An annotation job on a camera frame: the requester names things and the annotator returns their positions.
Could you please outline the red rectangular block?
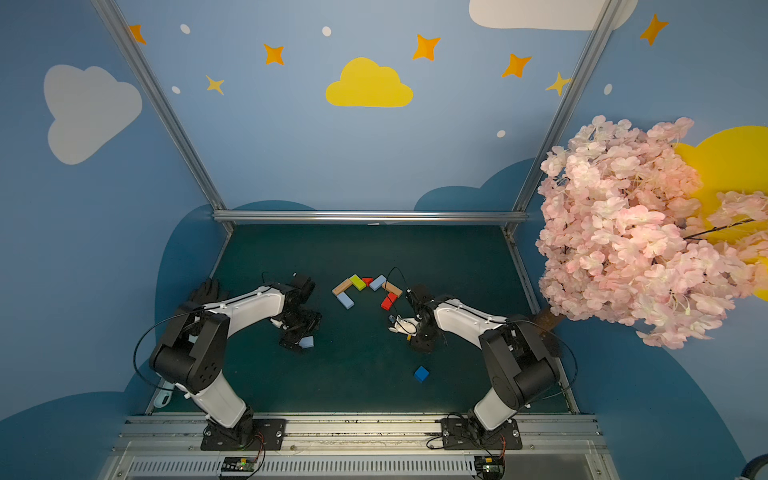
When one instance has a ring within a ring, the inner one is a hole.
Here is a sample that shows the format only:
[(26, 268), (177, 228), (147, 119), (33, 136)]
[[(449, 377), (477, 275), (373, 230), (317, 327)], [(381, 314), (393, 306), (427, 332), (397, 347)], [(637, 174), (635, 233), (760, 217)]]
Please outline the red rectangular block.
[(381, 308), (385, 311), (389, 311), (397, 300), (398, 296), (395, 293), (389, 292), (382, 301)]

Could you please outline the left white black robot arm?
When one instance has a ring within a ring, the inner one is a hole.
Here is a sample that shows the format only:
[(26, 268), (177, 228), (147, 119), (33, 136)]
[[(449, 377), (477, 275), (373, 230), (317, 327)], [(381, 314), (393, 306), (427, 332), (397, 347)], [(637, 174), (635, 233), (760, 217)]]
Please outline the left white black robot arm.
[(311, 277), (295, 274), (288, 284), (263, 285), (231, 299), (202, 305), (188, 302), (179, 316), (169, 320), (149, 366), (207, 415), (205, 449), (245, 449), (257, 435), (253, 410), (223, 373), (229, 338), (268, 320), (282, 331), (282, 347), (302, 351), (300, 342), (312, 335), (322, 318), (305, 307), (314, 289)]

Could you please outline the natural wood block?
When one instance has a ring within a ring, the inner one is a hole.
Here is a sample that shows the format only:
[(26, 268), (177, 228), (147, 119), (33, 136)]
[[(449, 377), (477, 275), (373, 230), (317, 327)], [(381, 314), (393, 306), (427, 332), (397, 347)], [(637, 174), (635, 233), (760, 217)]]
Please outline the natural wood block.
[(397, 299), (402, 295), (402, 290), (389, 281), (384, 282), (383, 288), (388, 292), (388, 296), (393, 299)]
[(335, 296), (338, 296), (342, 293), (344, 293), (348, 288), (350, 288), (353, 285), (352, 281), (347, 278), (343, 282), (341, 282), (339, 285), (337, 285), (333, 290), (333, 294)]

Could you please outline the lime green block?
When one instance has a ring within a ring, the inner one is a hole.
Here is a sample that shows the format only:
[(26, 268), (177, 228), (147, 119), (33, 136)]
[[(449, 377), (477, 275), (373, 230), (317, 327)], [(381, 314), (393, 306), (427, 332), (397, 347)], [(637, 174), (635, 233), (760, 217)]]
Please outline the lime green block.
[(349, 280), (358, 291), (362, 291), (367, 287), (366, 283), (357, 275), (352, 275)]

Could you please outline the dark blue small block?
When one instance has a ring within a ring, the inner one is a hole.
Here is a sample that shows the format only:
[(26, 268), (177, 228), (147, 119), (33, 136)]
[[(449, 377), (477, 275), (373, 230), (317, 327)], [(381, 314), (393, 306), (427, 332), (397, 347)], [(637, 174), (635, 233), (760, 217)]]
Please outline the dark blue small block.
[(423, 367), (420, 366), (417, 368), (417, 370), (414, 372), (414, 378), (419, 382), (423, 383), (429, 376), (429, 371)]

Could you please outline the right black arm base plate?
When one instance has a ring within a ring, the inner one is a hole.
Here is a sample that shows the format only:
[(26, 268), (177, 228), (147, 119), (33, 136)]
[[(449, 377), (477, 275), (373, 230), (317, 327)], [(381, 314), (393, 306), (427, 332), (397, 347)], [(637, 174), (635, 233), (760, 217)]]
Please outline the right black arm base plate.
[(448, 415), (439, 420), (439, 425), (446, 450), (523, 448), (522, 433), (515, 419), (504, 421), (496, 429), (486, 430), (474, 418)]

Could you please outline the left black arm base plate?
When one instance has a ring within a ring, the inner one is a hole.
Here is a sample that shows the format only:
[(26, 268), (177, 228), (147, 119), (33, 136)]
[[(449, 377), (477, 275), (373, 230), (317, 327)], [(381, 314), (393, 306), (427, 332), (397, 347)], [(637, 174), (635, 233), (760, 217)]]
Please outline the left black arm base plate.
[(285, 419), (243, 418), (234, 427), (225, 428), (207, 422), (200, 445), (202, 451), (278, 451), (284, 440)]

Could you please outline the light blue block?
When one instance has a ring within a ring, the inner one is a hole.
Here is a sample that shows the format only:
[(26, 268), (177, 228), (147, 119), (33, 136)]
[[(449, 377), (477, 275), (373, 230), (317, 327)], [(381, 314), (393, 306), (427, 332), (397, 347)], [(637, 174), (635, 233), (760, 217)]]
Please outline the light blue block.
[(338, 294), (336, 298), (347, 310), (354, 306), (354, 301), (344, 292)]
[(302, 338), (302, 339), (299, 341), (299, 346), (300, 346), (302, 349), (309, 349), (309, 348), (313, 348), (313, 347), (314, 347), (314, 337), (313, 337), (313, 336), (308, 336), (308, 337), (304, 337), (304, 338)]
[(378, 290), (379, 288), (382, 288), (382, 287), (383, 287), (383, 286), (386, 284), (386, 282), (387, 282), (387, 279), (386, 279), (386, 277), (385, 277), (384, 275), (379, 275), (378, 277), (376, 277), (376, 278), (375, 278), (375, 279), (374, 279), (374, 280), (373, 280), (373, 281), (372, 281), (372, 282), (369, 284), (369, 287), (370, 287), (370, 288), (371, 288), (373, 291), (376, 291), (376, 290)]

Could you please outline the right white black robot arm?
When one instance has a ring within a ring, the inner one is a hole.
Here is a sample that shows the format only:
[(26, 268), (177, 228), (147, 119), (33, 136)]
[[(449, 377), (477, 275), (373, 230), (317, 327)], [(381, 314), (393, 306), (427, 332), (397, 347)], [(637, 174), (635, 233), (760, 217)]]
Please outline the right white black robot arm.
[(406, 291), (415, 316), (399, 330), (412, 349), (432, 352), (443, 333), (454, 334), (479, 348), (491, 388), (469, 414), (469, 432), (477, 438), (499, 431), (525, 405), (560, 380), (555, 358), (525, 316), (502, 317), (469, 307), (457, 298), (435, 297), (425, 286)]

